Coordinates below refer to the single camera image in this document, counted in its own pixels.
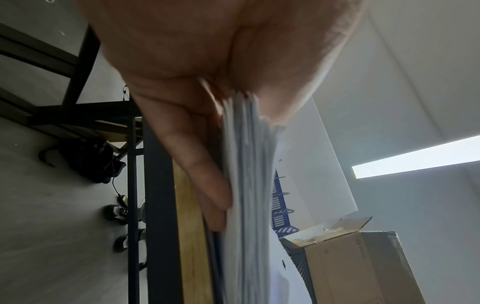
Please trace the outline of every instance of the gray floor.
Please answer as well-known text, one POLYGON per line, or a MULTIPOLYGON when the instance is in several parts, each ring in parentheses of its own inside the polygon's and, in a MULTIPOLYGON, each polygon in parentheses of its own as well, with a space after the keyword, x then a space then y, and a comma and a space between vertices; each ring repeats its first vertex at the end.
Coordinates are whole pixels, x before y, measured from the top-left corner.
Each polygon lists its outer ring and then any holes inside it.
MULTIPOLYGON (((127 253, 112 251, 126 227, 101 215, 115 202, 115 191, 111 184, 89 183, 56 152, 49 154, 56 168, 39 162, 38 151, 54 143, 0 119, 0 302, 127 303, 127 253)), ((126 175, 116 180, 121 193, 127 192, 126 175)), ((146 270, 140 277, 147 302, 146 270)))

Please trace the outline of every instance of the skin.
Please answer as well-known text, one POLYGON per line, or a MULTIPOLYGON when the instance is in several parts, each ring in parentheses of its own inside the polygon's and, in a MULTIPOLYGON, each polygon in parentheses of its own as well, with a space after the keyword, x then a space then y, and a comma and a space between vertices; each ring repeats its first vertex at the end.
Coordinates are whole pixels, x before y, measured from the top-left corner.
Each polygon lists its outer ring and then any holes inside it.
POLYGON ((208 150, 220 120, 212 95, 253 92, 262 115, 285 120, 324 78, 365 6, 363 0, 79 3, 143 117, 189 176, 214 231, 225 227, 232 194, 208 150))

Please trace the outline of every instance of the brown box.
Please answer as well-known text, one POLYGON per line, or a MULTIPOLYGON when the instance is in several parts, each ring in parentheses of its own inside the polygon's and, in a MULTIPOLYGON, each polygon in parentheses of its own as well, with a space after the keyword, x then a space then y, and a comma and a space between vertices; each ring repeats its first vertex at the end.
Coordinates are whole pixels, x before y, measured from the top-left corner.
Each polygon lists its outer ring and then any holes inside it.
POLYGON ((292 241, 306 258, 313 302, 425 304, 397 234, 359 231, 370 219, 341 220, 322 235, 292 241))

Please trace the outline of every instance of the fluorescent light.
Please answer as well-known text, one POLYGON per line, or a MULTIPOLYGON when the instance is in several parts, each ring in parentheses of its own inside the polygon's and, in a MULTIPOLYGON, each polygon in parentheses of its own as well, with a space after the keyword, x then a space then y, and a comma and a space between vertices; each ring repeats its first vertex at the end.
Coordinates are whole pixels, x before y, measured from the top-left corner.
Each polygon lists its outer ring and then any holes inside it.
POLYGON ((480 160, 480 135, 353 166, 356 178, 366 178, 463 164, 480 160))

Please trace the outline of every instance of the black bag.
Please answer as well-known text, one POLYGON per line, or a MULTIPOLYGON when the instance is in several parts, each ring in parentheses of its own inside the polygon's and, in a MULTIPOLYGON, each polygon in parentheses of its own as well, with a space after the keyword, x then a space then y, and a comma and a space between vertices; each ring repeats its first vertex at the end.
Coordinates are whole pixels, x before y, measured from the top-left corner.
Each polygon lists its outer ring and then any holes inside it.
POLYGON ((119 176, 126 166, 115 159, 113 148, 103 139, 65 139, 56 146, 40 151, 38 159, 54 167, 45 159, 49 150, 58 150, 71 169, 95 183, 110 183, 111 178, 119 176))

